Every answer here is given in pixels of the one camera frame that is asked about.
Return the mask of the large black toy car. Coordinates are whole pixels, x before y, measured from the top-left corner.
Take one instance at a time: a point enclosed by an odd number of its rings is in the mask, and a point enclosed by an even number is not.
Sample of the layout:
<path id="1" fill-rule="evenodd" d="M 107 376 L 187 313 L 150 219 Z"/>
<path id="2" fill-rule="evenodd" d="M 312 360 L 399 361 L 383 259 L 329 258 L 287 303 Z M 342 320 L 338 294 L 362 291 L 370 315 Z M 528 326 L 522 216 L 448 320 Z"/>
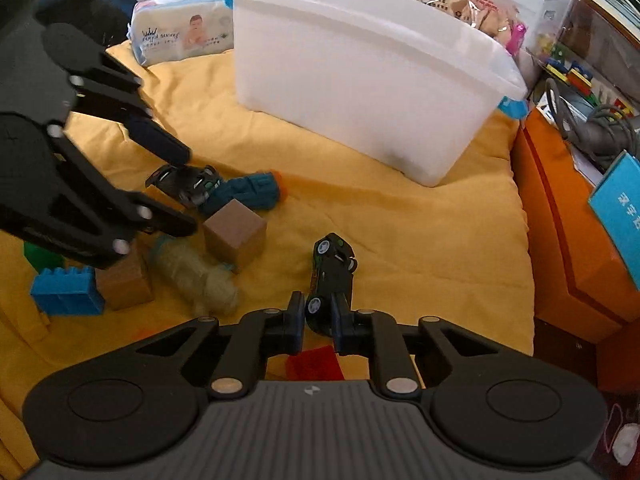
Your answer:
<path id="1" fill-rule="evenodd" d="M 204 204 L 221 184 L 221 176 L 212 166 L 161 166 L 145 181 L 167 196 L 188 207 Z"/>

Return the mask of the green building brick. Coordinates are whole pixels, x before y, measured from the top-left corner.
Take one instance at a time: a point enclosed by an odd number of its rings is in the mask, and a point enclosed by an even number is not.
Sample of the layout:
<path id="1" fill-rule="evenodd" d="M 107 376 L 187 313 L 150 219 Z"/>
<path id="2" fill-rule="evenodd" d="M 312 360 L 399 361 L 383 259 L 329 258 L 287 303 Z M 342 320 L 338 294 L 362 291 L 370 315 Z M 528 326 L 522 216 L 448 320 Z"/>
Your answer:
<path id="1" fill-rule="evenodd" d="M 37 273 L 65 266 L 63 256 L 29 242 L 23 243 L 23 255 Z"/>

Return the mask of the small black toy car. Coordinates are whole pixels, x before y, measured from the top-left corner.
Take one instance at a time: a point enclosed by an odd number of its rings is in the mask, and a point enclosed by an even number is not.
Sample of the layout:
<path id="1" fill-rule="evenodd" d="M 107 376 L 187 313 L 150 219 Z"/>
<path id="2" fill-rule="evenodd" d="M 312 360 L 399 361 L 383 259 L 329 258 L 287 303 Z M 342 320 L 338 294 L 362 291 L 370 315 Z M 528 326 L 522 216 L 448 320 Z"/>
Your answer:
<path id="1" fill-rule="evenodd" d="M 352 302 L 352 281 L 358 261 L 346 240 L 329 233 L 314 244 L 310 294 L 305 308 L 305 320 L 316 334 L 330 336 L 333 327 L 331 300 L 343 295 Z"/>

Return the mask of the wooden cube block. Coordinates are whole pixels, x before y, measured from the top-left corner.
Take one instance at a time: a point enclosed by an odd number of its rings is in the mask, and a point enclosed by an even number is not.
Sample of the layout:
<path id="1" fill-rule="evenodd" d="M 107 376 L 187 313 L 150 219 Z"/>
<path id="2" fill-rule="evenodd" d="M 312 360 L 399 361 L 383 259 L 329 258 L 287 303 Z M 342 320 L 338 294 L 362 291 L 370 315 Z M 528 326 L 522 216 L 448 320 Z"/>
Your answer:
<path id="1" fill-rule="evenodd" d="M 232 200 L 203 223 L 207 251 L 240 273 L 265 249 L 267 222 L 238 200 Z"/>
<path id="2" fill-rule="evenodd" d="M 96 289 L 111 310 L 137 307 L 154 299 L 148 268 L 135 247 L 114 266 L 96 270 Z"/>

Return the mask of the large blue building brick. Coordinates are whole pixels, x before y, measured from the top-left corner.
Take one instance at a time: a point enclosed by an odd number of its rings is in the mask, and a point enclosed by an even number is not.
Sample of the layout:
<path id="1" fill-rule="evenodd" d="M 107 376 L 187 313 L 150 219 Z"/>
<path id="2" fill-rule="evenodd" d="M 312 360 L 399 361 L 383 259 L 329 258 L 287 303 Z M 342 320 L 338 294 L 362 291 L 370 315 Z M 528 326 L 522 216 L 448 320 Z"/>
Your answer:
<path id="1" fill-rule="evenodd" d="M 44 269 L 34 278 L 30 296 L 47 315 L 101 315 L 104 308 L 96 288 L 96 270 L 90 266 Z"/>

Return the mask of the red building brick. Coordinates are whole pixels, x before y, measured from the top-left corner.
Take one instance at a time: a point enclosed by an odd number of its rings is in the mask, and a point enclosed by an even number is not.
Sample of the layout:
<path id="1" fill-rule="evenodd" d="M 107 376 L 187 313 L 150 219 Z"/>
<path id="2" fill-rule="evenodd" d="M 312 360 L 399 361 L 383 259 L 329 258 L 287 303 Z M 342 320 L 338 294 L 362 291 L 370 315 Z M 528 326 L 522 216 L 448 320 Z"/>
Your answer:
<path id="1" fill-rule="evenodd" d="M 304 350 L 285 362 L 290 382 L 341 382 L 345 379 L 332 346 Z"/>

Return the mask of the olive green toy train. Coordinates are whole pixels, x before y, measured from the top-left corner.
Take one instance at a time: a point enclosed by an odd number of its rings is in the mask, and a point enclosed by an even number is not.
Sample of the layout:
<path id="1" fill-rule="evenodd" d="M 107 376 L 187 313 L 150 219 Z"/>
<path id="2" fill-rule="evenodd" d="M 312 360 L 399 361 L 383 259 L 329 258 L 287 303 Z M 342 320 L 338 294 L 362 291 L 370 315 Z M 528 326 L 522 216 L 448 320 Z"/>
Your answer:
<path id="1" fill-rule="evenodd" d="M 238 308 L 232 272 L 207 260 L 184 238 L 160 237 L 150 256 L 152 266 L 191 305 L 196 318 L 232 315 Z"/>

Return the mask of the yellow table cloth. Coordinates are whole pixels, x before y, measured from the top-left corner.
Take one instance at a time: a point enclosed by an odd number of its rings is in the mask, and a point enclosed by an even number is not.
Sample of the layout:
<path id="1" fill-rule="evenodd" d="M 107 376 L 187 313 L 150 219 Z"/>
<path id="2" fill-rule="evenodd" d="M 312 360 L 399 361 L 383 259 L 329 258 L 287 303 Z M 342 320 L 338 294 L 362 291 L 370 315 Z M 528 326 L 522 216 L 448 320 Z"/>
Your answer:
<path id="1" fill-rule="evenodd" d="M 266 215 L 262 254 L 235 279 L 239 309 L 280 307 L 310 283 L 311 251 L 328 233 L 356 254 L 357 309 L 412 324 L 436 315 L 524 353 L 534 348 L 534 280 L 526 215 L 512 177 L 518 126 L 495 113 L 434 188 L 323 136 L 242 107 L 233 55 L 140 67 L 129 44 L 111 55 L 144 82 L 156 119 L 227 176 L 274 170 L 286 200 Z M 26 394 L 60 368 L 178 325 L 190 307 L 160 276 L 155 298 L 99 316 L 37 310 L 35 272 L 13 236 L 1 239 L 1 474 L 35 465 L 22 423 Z"/>

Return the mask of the baby wipes pack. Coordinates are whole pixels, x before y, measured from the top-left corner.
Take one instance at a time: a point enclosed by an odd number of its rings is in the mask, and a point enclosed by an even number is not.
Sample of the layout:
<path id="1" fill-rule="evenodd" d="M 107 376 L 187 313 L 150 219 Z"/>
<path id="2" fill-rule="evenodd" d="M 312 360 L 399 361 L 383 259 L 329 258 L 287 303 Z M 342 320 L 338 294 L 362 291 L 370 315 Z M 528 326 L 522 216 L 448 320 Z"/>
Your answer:
<path id="1" fill-rule="evenodd" d="M 134 6 L 128 38 L 144 67 L 233 48 L 233 0 L 144 0 Z"/>

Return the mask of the orange cardboard box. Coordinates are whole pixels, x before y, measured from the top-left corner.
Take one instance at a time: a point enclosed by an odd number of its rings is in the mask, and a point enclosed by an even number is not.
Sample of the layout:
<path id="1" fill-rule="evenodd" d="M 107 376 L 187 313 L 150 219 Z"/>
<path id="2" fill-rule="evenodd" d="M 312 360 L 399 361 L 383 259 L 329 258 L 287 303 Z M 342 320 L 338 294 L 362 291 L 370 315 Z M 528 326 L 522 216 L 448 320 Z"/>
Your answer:
<path id="1" fill-rule="evenodd" d="M 511 151 L 528 224 L 535 314 L 597 344 L 639 317 L 639 291 L 588 204 L 593 186 L 539 110 L 521 124 Z"/>

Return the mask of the white plastic storage bin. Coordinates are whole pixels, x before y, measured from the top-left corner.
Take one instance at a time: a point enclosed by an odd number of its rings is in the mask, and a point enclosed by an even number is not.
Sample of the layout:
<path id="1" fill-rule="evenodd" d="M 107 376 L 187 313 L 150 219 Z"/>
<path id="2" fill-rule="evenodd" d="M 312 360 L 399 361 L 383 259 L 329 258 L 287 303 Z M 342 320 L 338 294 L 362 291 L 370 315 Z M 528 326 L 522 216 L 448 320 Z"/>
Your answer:
<path id="1" fill-rule="evenodd" d="M 527 88 L 506 49 L 416 0 L 232 0 L 239 102 L 434 186 Z"/>

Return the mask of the light blue card box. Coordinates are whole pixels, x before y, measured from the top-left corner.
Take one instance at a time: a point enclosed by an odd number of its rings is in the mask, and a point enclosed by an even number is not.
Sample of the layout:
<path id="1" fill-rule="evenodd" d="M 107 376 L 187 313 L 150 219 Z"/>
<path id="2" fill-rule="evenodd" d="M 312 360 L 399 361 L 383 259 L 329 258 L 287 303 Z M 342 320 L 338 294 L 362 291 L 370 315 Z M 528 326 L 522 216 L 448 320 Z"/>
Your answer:
<path id="1" fill-rule="evenodd" d="M 622 151 L 605 171 L 588 203 L 620 254 L 626 269 L 640 284 L 639 161 Z"/>

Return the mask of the snack bag with biscuits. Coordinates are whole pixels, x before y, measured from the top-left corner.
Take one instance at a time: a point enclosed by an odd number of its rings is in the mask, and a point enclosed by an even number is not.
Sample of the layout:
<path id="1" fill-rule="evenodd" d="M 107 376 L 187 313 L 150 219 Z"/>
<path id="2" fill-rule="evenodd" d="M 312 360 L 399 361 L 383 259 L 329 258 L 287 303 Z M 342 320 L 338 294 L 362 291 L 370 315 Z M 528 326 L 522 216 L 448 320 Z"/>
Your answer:
<path id="1" fill-rule="evenodd" d="M 527 26 L 513 0 L 416 0 L 442 11 L 501 44 L 510 55 L 521 50 Z"/>

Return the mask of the clear box of toys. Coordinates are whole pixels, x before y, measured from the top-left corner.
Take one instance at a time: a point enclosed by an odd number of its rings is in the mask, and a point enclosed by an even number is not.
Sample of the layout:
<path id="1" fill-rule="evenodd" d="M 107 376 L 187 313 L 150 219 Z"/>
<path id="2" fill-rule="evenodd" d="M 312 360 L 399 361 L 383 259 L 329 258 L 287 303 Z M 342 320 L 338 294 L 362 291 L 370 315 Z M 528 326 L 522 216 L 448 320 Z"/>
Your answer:
<path id="1" fill-rule="evenodd" d="M 582 0 L 544 0 L 525 47 L 593 105 L 639 114 L 639 41 Z"/>

